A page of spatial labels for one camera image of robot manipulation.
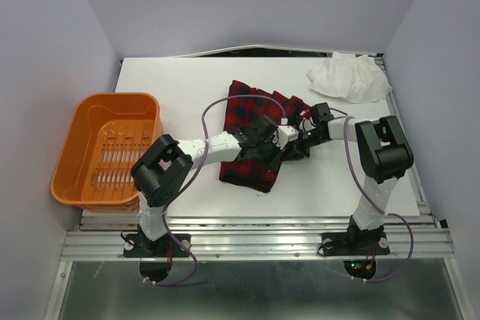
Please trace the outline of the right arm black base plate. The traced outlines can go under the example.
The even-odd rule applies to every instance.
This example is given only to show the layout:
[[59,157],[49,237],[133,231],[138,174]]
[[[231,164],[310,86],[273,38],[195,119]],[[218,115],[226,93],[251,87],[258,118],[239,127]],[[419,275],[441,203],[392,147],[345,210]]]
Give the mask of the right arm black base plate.
[[321,234],[317,253],[323,257],[346,256],[356,258],[366,255],[387,256],[389,246],[381,247],[379,239],[352,240],[346,233],[326,232]]

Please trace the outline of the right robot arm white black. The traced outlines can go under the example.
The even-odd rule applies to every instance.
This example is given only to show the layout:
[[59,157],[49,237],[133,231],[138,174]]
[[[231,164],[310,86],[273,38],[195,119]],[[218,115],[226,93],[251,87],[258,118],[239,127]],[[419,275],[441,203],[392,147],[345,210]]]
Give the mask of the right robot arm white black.
[[344,143],[347,164],[361,193],[345,232],[321,234],[321,256],[388,255],[384,217],[393,189],[413,166],[413,151],[397,117],[354,121],[336,118],[327,103],[318,103],[296,116],[298,138],[287,146],[285,160],[311,155],[311,148],[333,141]]

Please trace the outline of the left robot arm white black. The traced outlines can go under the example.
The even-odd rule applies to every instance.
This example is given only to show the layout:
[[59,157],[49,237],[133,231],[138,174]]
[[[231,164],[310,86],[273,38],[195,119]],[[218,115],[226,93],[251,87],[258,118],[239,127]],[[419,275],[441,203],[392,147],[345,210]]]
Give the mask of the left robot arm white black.
[[293,126],[276,124],[264,115],[248,126],[206,139],[174,140],[169,134],[160,136],[130,171],[140,206],[136,243],[152,256],[166,249],[167,207],[181,194],[190,171],[198,176],[207,165],[254,159],[273,172],[280,166],[284,149],[298,135]]

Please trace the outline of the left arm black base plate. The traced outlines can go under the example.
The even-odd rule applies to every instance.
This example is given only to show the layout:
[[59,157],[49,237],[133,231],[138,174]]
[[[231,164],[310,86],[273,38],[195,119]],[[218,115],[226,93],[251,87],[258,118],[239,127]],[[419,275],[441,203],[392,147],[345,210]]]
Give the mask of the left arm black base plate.
[[124,241],[123,256],[127,259],[140,258],[188,258],[189,255],[169,235],[150,241],[140,233],[121,233]]

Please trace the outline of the red plaid skirt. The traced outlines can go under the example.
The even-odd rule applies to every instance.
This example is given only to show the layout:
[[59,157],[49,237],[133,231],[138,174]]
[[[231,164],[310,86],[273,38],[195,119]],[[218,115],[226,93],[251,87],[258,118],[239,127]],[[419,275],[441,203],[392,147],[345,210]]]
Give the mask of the red plaid skirt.
[[300,98],[285,97],[274,91],[232,81],[229,86],[224,130],[234,135],[241,146],[240,155],[220,166],[219,180],[267,193],[274,186],[282,162],[300,160],[310,151],[290,142],[283,150],[277,146],[273,124],[285,115],[288,125],[297,127],[308,114],[308,105]]

